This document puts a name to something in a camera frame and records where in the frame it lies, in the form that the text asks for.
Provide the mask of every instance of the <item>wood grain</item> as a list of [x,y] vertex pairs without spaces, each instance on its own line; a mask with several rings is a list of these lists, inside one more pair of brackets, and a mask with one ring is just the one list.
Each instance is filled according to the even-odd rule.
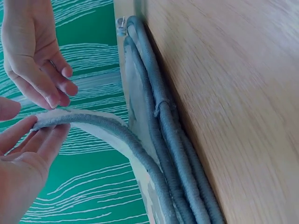
[[227,222],[299,223],[299,2],[127,2],[153,35]]

